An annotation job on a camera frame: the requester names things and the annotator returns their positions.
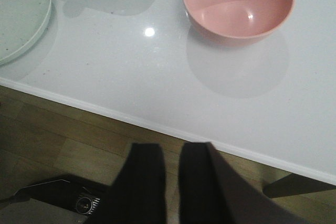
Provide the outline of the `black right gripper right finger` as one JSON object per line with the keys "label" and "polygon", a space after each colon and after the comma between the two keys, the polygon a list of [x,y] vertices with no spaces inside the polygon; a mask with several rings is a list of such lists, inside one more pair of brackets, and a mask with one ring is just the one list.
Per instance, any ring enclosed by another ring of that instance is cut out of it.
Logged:
{"label": "black right gripper right finger", "polygon": [[180,223],[307,223],[245,181],[211,143],[183,145]]}

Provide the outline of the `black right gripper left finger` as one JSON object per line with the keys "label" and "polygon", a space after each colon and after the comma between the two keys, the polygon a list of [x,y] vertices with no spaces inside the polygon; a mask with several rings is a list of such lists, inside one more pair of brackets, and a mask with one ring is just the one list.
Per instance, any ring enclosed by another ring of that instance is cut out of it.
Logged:
{"label": "black right gripper left finger", "polygon": [[133,144],[99,208],[100,223],[166,223],[165,164],[159,144]]}

